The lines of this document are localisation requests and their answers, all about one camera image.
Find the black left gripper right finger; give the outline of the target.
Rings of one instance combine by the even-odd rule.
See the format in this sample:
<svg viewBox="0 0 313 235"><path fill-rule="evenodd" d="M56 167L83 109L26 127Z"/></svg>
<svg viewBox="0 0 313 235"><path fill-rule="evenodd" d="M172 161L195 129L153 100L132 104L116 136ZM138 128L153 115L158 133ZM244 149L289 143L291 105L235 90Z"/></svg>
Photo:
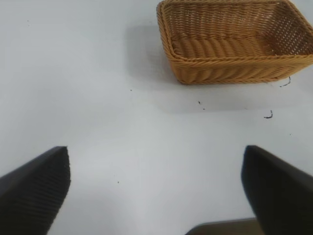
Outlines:
<svg viewBox="0 0 313 235"><path fill-rule="evenodd" d="M248 145L241 180L264 234L313 233L311 175L256 145Z"/></svg>

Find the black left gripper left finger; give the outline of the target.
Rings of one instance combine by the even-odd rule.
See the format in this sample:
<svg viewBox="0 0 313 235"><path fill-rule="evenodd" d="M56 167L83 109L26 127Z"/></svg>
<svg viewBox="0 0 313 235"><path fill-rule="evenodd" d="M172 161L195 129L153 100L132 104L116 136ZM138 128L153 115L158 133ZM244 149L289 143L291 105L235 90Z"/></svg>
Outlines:
<svg viewBox="0 0 313 235"><path fill-rule="evenodd" d="M0 178L0 233L45 235L70 187L67 147L56 146Z"/></svg>

